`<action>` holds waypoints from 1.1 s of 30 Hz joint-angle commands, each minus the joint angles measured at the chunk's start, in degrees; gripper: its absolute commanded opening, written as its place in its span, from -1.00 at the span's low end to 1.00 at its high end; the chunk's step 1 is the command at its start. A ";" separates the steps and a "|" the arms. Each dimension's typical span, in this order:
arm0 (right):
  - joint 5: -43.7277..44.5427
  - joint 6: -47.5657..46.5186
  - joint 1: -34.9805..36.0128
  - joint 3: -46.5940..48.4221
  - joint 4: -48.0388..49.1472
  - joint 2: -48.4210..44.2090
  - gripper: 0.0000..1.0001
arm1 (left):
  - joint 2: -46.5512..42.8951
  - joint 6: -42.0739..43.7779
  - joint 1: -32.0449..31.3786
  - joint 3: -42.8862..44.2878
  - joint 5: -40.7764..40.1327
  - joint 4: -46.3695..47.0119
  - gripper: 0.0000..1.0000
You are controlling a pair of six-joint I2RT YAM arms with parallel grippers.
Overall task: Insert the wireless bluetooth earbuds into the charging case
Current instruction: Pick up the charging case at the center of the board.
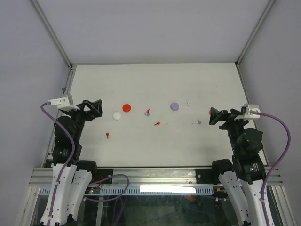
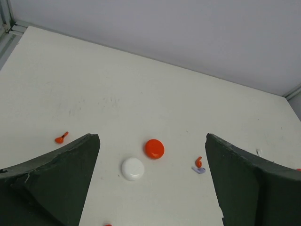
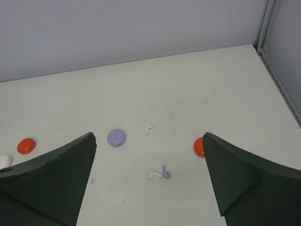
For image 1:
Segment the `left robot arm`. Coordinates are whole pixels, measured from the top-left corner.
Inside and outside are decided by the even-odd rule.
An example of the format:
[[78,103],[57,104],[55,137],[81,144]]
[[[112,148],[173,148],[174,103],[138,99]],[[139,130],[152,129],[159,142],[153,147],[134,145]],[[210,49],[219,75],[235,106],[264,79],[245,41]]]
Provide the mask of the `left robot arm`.
[[74,105],[62,97],[49,100],[40,108],[55,128],[52,184],[40,225],[70,226],[78,219],[88,184],[99,176],[95,161],[79,160],[82,150],[79,140],[85,123],[102,116],[102,101],[84,100]]

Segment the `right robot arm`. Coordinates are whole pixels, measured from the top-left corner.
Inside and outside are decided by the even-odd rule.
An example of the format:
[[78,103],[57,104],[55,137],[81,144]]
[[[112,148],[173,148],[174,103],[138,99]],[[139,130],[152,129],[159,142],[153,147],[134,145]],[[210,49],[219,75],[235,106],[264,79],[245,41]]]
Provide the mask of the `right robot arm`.
[[274,224],[264,180],[266,171],[259,156],[263,149],[262,132],[245,128],[250,120],[258,119],[257,105],[245,104],[240,111],[210,109],[210,125],[224,123],[233,151],[231,160],[212,163],[211,179],[220,182],[226,190],[240,226],[272,226]]

